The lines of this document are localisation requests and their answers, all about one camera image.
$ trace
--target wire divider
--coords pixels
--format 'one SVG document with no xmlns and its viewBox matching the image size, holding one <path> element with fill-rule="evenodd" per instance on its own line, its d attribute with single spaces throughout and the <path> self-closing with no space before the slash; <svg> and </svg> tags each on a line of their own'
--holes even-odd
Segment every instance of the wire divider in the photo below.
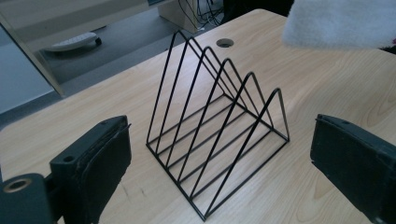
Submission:
<svg viewBox="0 0 396 224">
<path fill-rule="evenodd" d="M 177 53 L 173 54 L 177 36 L 185 41 L 179 60 L 174 56 Z M 190 61 L 184 64 L 188 53 L 198 60 L 194 72 L 184 69 L 191 65 Z M 174 59 L 178 61 L 175 74 L 169 69 Z M 203 76 L 209 77 L 204 82 L 209 82 L 206 86 L 210 90 L 200 90 Z M 278 112 L 274 117 L 270 107 Z M 230 59 L 221 62 L 212 48 L 203 49 L 181 32 L 174 34 L 148 128 L 147 147 L 203 221 L 289 141 L 280 88 L 265 101 L 254 73 L 241 78 Z"/>
</svg>

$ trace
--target wooden desk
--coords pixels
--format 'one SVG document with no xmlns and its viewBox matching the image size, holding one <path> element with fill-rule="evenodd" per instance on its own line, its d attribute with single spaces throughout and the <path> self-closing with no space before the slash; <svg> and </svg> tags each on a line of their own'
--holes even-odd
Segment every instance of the wooden desk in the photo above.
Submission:
<svg viewBox="0 0 396 224">
<path fill-rule="evenodd" d="M 286 48 L 280 40 L 285 20 L 256 10 L 198 37 L 221 59 L 231 58 L 241 74 L 254 71 L 265 96 L 282 89 L 291 136 L 206 223 L 369 223 L 311 164 L 309 151 L 318 113 L 396 144 L 396 57 L 376 49 Z M 223 37 L 234 46 L 216 47 Z M 126 114 L 132 165 L 101 223 L 203 223 L 145 146 L 165 58 L 158 55 L 7 126 L 0 132 L 3 178 L 47 175 L 49 161 L 94 124 Z"/>
</svg>

